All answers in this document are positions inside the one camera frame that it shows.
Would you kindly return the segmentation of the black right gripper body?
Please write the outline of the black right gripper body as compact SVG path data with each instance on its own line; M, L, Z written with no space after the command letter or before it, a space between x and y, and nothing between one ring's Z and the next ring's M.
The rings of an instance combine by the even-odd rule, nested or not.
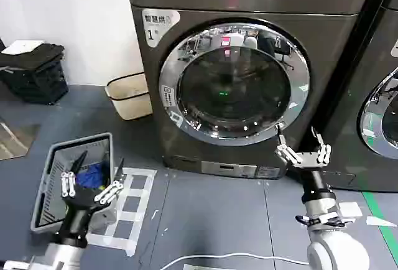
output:
M333 198L333 192L323 181L321 169L324 166L324 164L319 163L317 160L304 161L292 165L293 169L298 172L302 182L302 202Z

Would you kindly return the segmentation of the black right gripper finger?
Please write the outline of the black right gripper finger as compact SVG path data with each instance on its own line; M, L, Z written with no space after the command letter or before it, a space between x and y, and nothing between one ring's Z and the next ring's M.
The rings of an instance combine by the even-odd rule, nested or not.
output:
M318 152L317 152L318 164L328 165L330 163L330 157L331 157L331 146L329 144L325 144L325 142L322 138L322 135L314 127L311 127L311 132L312 132L314 138L319 143L319 148L318 148Z
M276 147L276 154L286 163L291 163L292 165L300 165L301 157L290 147L287 145L285 136L282 133L281 127L276 126L277 137L279 143Z

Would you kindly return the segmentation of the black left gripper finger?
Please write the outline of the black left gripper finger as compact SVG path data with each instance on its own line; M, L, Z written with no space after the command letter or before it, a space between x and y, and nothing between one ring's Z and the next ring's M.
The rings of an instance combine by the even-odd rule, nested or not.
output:
M81 155L73 161L70 170L63 171L60 174L61 181L61 196L65 197L74 197L76 195L75 185L76 185L76 175L79 173L83 162L87 156L88 151L85 150L81 153Z
M115 172L114 180L98 195L94 197L94 202L100 205L110 204L124 188L124 158L121 159L118 169Z

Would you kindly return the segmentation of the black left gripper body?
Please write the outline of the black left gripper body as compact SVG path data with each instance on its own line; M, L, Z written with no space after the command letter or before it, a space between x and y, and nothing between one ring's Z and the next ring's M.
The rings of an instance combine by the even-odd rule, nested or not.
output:
M100 194L98 189L76 186L75 196L63 198L67 213L57 231L57 243L74 247L87 247L86 234L95 212L103 209L103 205L94 201Z

